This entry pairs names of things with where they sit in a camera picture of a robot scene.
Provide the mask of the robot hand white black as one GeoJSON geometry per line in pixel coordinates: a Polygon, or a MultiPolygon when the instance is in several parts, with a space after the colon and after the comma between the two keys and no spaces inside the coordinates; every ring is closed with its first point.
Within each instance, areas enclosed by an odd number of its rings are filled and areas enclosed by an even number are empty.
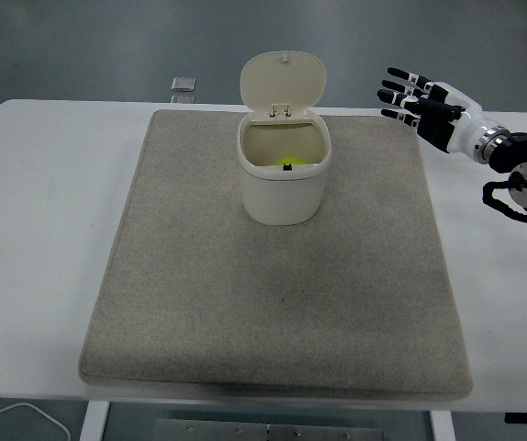
{"type": "Polygon", "coordinates": [[[464,153],[476,159],[481,139],[499,124],[486,119],[482,107],[444,82],[389,67],[390,80],[382,82],[377,96],[391,109],[381,115],[413,128],[417,135],[444,153],[464,153]]]}

